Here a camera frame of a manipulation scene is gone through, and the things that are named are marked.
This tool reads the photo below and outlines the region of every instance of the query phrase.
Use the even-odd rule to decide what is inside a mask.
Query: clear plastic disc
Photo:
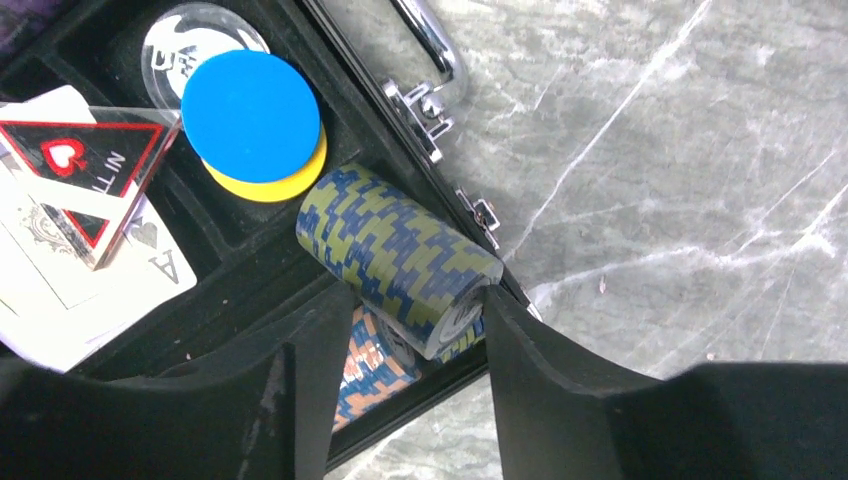
[[[141,73],[153,104],[178,110],[186,82],[206,60],[232,50],[269,53],[247,21],[210,3],[184,3],[159,17],[141,50]]]

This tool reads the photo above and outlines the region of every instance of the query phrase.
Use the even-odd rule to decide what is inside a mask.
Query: poker chip case
[[[25,101],[70,84],[91,105],[153,108],[142,82],[139,52],[150,24],[179,3],[75,2],[6,63],[0,73],[0,94],[6,101]],[[387,84],[370,75],[320,2],[210,3],[247,20],[264,36],[271,52],[290,62],[310,83],[327,135],[325,171],[350,162],[361,164],[495,252],[490,232],[481,228],[479,214],[469,213],[467,198],[458,196],[459,190],[435,167],[438,152],[434,152],[432,138],[422,142],[420,131],[411,127],[414,122],[387,95]],[[195,270],[198,285],[161,305],[68,377],[95,392],[98,385],[118,385],[146,392],[140,395],[168,389],[173,395],[190,398],[180,389],[214,383],[226,375],[249,383],[256,381],[251,375],[261,376],[257,372],[264,371],[285,390],[284,405],[272,406],[269,411],[277,412],[277,421],[286,426],[280,427],[278,437],[270,436],[276,440],[265,438],[271,443],[262,448],[270,450],[260,452],[259,460],[253,461],[253,469],[265,462],[276,470],[257,478],[266,478],[270,472],[282,475],[275,478],[321,478],[325,468],[349,459],[485,372],[483,342],[447,364],[429,366],[411,387],[332,434],[354,300],[349,290],[340,288],[297,243],[294,223],[302,196],[260,204],[231,195],[214,183],[184,135],[171,147],[147,193]],[[528,306],[508,271],[497,288],[508,292],[521,308]],[[276,344],[263,343],[269,332],[280,339]],[[227,395],[203,401],[210,402],[213,411],[224,412]],[[232,395],[232,403],[238,405],[239,394]],[[124,400],[116,402],[133,404],[133,400],[121,403]],[[138,410],[137,405],[127,408]],[[132,423],[136,418],[146,425],[139,427],[141,431],[153,428],[145,423],[143,412],[137,415],[127,414],[123,421]],[[224,422],[229,425],[226,428],[213,428],[221,440],[204,440],[207,451],[225,448],[222,445],[232,440],[227,436],[236,431],[243,434],[244,426],[234,427],[233,422]],[[196,425],[187,428],[200,431]],[[151,435],[178,433],[164,429]],[[222,453],[211,464],[229,468],[227,462],[235,461],[230,457],[242,452],[241,447],[232,448],[233,452]],[[274,448],[279,450],[277,457]]]

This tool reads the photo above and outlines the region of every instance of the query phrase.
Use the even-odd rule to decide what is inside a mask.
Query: stack of poker chips
[[[206,60],[186,83],[181,111],[206,170],[239,197],[291,199],[324,168],[327,136],[315,94],[271,54],[233,50]]]
[[[472,347],[480,343],[485,338],[483,331],[483,317],[480,317],[471,324],[471,327],[465,331],[465,335],[459,337],[459,340],[453,343],[447,350],[443,351],[438,357],[433,359],[437,365],[444,365],[463,353],[471,350]]]
[[[377,315],[366,307],[356,309],[333,431],[412,385],[421,377],[419,362]]]
[[[427,360],[480,318],[483,287],[503,274],[497,257],[356,164],[315,184],[296,233]]]

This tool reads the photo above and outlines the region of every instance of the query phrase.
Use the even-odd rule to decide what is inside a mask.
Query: red border
[[[130,182],[132,182],[136,178],[136,176],[138,175],[138,171],[141,169],[142,166],[144,166],[144,161],[150,155],[150,152],[156,146],[156,142],[159,140],[159,137],[162,135],[162,132],[165,130],[165,127],[158,124],[158,123],[64,123],[64,122],[19,122],[19,121],[14,121],[14,120],[0,120],[0,135],[3,135],[3,137],[9,142],[9,144],[12,146],[12,148],[15,149],[15,152],[18,154],[18,157],[20,157],[24,161],[24,163],[27,164],[27,166],[30,168],[30,170],[32,170],[32,173],[34,173],[38,176],[41,176],[41,175],[39,175],[38,170],[36,170],[35,167],[32,165],[30,159],[27,158],[27,156],[23,154],[20,146],[18,145],[18,142],[15,141],[14,139],[12,139],[11,136],[9,135],[9,133],[6,131],[5,126],[7,126],[7,125],[25,125],[25,126],[28,126],[28,127],[54,127],[54,128],[68,128],[68,127],[99,128],[99,129],[104,129],[104,130],[106,130],[106,129],[111,129],[111,130],[152,130],[154,132],[153,138],[150,140],[150,142],[147,144],[147,147],[141,153],[141,156],[139,157],[139,160],[136,163],[135,169],[130,174]],[[130,183],[127,183],[126,185],[124,185],[124,188],[123,188],[123,190],[121,190],[121,193],[120,193],[121,198],[124,198],[124,195],[126,195],[127,190],[129,190],[129,188],[130,188]],[[88,235],[88,233],[86,233],[86,231],[83,230],[82,226],[79,224],[79,221],[76,218],[74,218],[72,212],[69,212],[68,210],[62,210],[62,212],[65,213],[65,216],[67,216],[68,220],[70,220],[71,224],[73,224],[73,226],[76,227],[77,231],[82,235],[82,237],[85,239],[85,241],[88,243],[88,245],[91,248],[97,248],[97,244],[100,242],[100,239],[103,237],[103,233],[106,232],[106,227],[109,226],[109,221],[106,220],[103,223],[103,227],[100,228],[100,231],[97,233],[97,235],[95,235],[94,238],[91,238]]]

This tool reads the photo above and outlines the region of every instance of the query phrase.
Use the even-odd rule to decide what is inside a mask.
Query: poker chip
[[[348,348],[334,432],[421,378],[415,352],[365,307],[353,312]]]
[[[427,360],[479,319],[482,287],[503,275],[497,257],[356,164],[315,184],[296,234]]]
[[[233,50],[269,52],[249,23],[211,3],[179,5],[150,27],[141,49],[141,76],[156,108],[178,110],[198,66]]]
[[[484,321],[483,317],[480,317],[471,324],[471,327],[465,331],[464,335],[459,337],[447,350],[434,358],[433,362],[437,365],[444,365],[468,350],[471,350],[474,345],[480,343],[484,338],[486,338]]]
[[[273,183],[303,169],[321,137],[318,102],[286,61],[251,50],[205,61],[186,83],[183,128],[212,170],[246,183]]]
[[[326,160],[327,136],[322,130],[318,148],[315,150],[315,153],[312,154],[312,158],[309,162],[307,162],[306,165],[294,175],[276,182],[240,182],[215,170],[206,161],[203,161],[203,166],[206,167],[206,170],[210,175],[212,175],[212,178],[214,178],[218,184],[227,189],[230,193],[254,202],[271,203],[288,200],[308,190],[309,187],[315,183],[315,180],[318,179],[318,176],[324,169],[324,163]]]

